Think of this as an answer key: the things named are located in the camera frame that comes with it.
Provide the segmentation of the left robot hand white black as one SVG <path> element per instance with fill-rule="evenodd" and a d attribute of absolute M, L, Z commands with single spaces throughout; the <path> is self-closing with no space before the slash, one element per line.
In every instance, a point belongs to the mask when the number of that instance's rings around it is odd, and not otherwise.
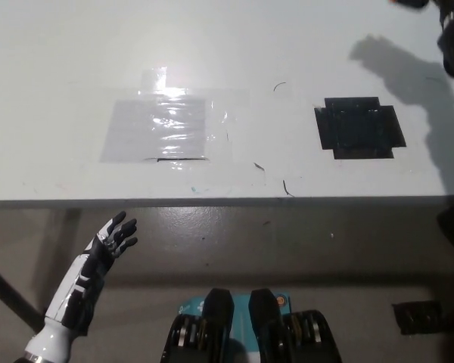
<path fill-rule="evenodd" d="M 122 211 L 110 219 L 73 260 L 45 313 L 78 336 L 88 334 L 104 279 L 115 260 L 137 243 L 137 220 Z"/>

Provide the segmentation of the right robot hand black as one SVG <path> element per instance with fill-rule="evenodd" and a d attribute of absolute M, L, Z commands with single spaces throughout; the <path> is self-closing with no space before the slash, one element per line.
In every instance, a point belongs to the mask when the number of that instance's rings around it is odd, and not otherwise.
<path fill-rule="evenodd" d="M 433 3 L 439 9 L 441 23 L 454 10 L 454 0 L 394 0 L 394 2 L 413 9 L 422 9 L 429 3 Z"/>

